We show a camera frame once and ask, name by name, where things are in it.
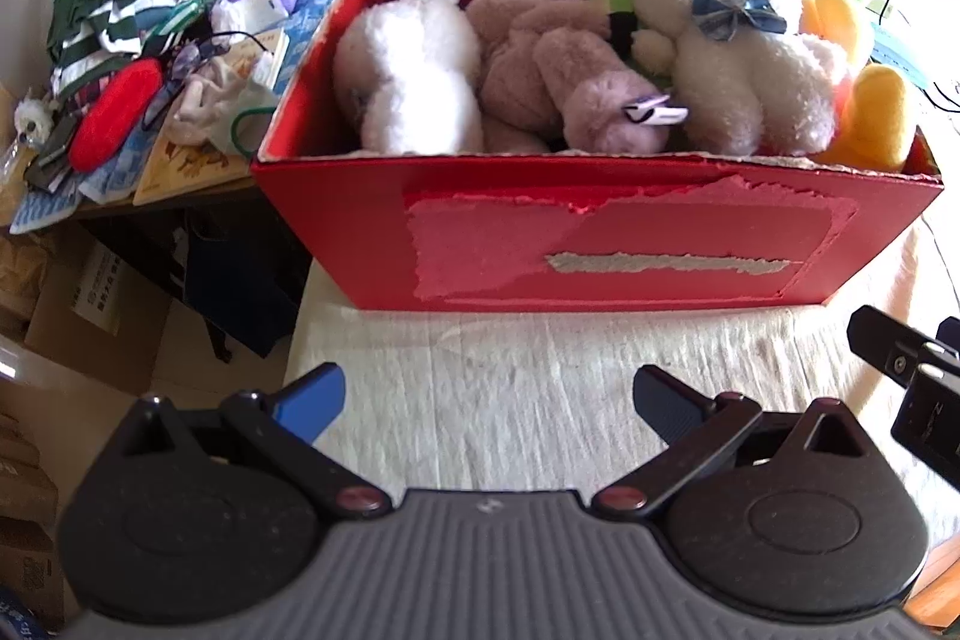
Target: white table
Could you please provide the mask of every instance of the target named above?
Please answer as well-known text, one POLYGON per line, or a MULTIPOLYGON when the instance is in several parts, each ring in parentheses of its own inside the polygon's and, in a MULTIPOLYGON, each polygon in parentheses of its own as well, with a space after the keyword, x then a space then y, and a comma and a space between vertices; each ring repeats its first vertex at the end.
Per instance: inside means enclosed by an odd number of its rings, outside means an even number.
POLYGON ((349 305, 314 263, 287 366, 347 373, 344 413, 317 441, 388 490, 598 487, 662 444, 632 410, 632 376, 657 363, 708 396, 737 389, 765 408, 839 396, 893 464, 931 544, 960 530, 953 490, 890 437, 902 391, 848 351, 852 311, 873 304, 934 333, 960 314, 960 137, 923 129, 947 191, 822 307, 662 314, 396 314, 349 305))

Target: gray gripper base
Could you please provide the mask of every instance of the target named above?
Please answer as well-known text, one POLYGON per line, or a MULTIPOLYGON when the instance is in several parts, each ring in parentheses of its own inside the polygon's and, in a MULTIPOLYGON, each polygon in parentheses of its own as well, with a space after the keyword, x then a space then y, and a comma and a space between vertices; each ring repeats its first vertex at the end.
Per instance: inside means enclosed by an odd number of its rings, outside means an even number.
POLYGON ((926 640, 899 610, 794 626, 737 613, 674 571, 641 525, 572 493, 410 491, 334 528, 280 594, 227 619, 138 627, 85 613, 64 640, 926 640))

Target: cream plush dog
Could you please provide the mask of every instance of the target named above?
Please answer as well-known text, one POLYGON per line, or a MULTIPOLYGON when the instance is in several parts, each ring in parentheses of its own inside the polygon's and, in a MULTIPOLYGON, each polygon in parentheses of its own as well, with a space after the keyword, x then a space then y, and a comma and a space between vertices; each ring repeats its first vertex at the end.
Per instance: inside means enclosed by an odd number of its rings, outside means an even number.
POLYGON ((480 41, 460 0, 396 0, 356 17, 333 87, 363 148, 385 155, 483 152, 474 89, 480 41))
POLYGON ((698 148, 727 155, 827 148, 846 55, 836 44, 798 35, 800 0, 634 6, 648 28, 635 34, 632 54, 652 73, 672 74, 675 97, 689 108, 686 133, 698 148))

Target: blue bow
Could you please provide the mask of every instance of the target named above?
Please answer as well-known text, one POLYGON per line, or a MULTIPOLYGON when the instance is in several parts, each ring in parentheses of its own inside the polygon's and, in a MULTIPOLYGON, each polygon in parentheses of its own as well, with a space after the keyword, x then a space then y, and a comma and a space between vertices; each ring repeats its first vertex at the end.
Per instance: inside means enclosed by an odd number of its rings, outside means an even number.
POLYGON ((776 14, 768 0, 748 0, 743 6, 727 6, 717 0, 693 0, 693 22, 704 36, 716 42, 733 39, 741 23, 767 33, 786 33, 786 20, 776 14))

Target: book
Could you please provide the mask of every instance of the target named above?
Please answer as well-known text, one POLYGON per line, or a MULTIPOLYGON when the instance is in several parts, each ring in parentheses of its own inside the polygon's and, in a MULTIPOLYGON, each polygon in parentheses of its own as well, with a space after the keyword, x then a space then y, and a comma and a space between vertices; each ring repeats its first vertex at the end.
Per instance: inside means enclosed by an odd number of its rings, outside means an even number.
MULTIPOLYGON (((290 37, 282 29, 273 28, 257 34, 256 38, 274 54, 274 63, 267 82, 272 87, 277 82, 290 37)), ((223 57, 240 76, 248 77, 261 52, 263 50, 252 39, 243 39, 234 44, 223 57)), ((167 113, 168 118, 178 107, 179 100, 167 113)), ((176 145, 167 136, 165 128, 162 128, 147 158, 136 193, 133 194, 133 204, 150 204, 161 199, 171 199, 172 196, 189 194, 191 191, 224 185, 246 177, 249 173, 250 163, 242 156, 224 155, 210 143, 198 148, 176 145)))

